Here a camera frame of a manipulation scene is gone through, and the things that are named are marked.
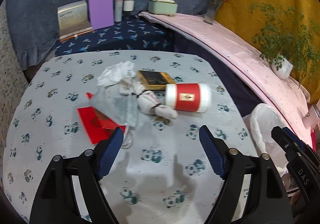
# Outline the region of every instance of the red cup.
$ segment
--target red cup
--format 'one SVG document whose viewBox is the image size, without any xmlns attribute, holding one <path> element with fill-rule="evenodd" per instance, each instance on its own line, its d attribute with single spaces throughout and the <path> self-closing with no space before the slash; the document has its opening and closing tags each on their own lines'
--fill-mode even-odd
<svg viewBox="0 0 320 224">
<path fill-rule="evenodd" d="M 211 106 L 211 89 L 205 83 L 167 84 L 165 105 L 178 111 L 206 112 Z"/>
</svg>

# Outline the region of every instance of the red envelope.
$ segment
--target red envelope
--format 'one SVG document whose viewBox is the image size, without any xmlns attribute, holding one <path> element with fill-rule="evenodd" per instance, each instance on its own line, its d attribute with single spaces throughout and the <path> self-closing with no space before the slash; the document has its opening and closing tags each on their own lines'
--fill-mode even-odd
<svg viewBox="0 0 320 224">
<path fill-rule="evenodd" d="M 97 144 L 110 137 L 113 130 L 107 130 L 100 126 L 92 107 L 79 108 L 78 113 L 92 144 Z"/>
<path fill-rule="evenodd" d="M 89 99 L 93 96 L 89 92 L 86 94 Z M 125 126 L 116 124 L 93 107 L 79 108 L 78 113 L 92 144 L 108 139 L 116 127 L 120 127 L 125 131 Z"/>
</svg>

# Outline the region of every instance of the blue bird pattern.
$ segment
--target blue bird pattern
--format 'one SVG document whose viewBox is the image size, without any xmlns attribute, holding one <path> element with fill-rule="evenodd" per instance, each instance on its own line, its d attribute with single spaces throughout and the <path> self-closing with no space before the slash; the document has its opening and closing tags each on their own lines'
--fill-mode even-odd
<svg viewBox="0 0 320 224">
<path fill-rule="evenodd" d="M 57 41 L 55 55 L 63 56 L 101 50 L 173 51 L 173 32 L 140 18 L 116 23 L 63 42 Z"/>
</svg>

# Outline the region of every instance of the metal screw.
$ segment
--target metal screw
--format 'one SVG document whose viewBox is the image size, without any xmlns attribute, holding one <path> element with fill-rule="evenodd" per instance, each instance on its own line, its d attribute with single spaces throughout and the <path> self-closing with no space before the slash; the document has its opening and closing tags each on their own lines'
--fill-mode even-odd
<svg viewBox="0 0 320 224">
<path fill-rule="evenodd" d="M 270 159 L 270 156 L 266 153 L 263 153 L 262 154 L 262 158 L 265 159 L 265 160 L 269 160 Z"/>
<path fill-rule="evenodd" d="M 55 156 L 53 157 L 53 161 L 55 161 L 55 162 L 58 162 L 60 159 L 61 159 L 61 156 L 60 156 L 60 155 L 55 155 Z"/>
<path fill-rule="evenodd" d="M 86 151 L 84 151 L 84 154 L 88 157 L 91 156 L 93 154 L 93 150 L 92 149 L 88 149 Z"/>
<path fill-rule="evenodd" d="M 229 149 L 229 153 L 230 153 L 231 155 L 236 155 L 236 154 L 238 153 L 238 150 L 235 149 L 235 148 L 230 148 L 230 149 Z"/>
</svg>

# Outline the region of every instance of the blue gripper pad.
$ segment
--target blue gripper pad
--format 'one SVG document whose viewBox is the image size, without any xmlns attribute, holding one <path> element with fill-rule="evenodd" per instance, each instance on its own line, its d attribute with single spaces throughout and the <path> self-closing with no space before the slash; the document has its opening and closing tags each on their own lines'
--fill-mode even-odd
<svg viewBox="0 0 320 224">
<path fill-rule="evenodd" d="M 288 127 L 283 127 L 282 129 L 284 130 L 284 132 L 286 132 L 286 133 L 289 135 L 289 137 L 292 138 L 292 140 L 293 140 L 294 142 L 297 143 L 298 147 L 299 147 L 302 151 L 305 151 L 305 150 L 306 150 L 305 147 L 304 147 L 304 145 L 303 145 L 303 143 L 301 142 L 301 140 L 300 140 Z"/>
<path fill-rule="evenodd" d="M 112 140 L 108 144 L 106 150 L 102 154 L 102 156 L 99 159 L 99 170 L 98 170 L 98 176 L 100 179 L 102 179 L 104 176 L 106 176 L 113 165 L 113 162 L 115 161 L 117 154 L 121 148 L 121 145 L 123 143 L 123 131 L 122 129 L 118 128 L 112 133 Z"/>
<path fill-rule="evenodd" d="M 213 141 L 211 140 L 209 134 L 207 133 L 204 127 L 201 127 L 199 130 L 199 139 L 205 151 L 205 154 L 209 159 L 214 173 L 220 176 L 222 179 L 224 179 L 226 175 L 226 170 L 224 168 L 223 157 L 218 152 L 216 146 L 214 145 Z"/>
</svg>

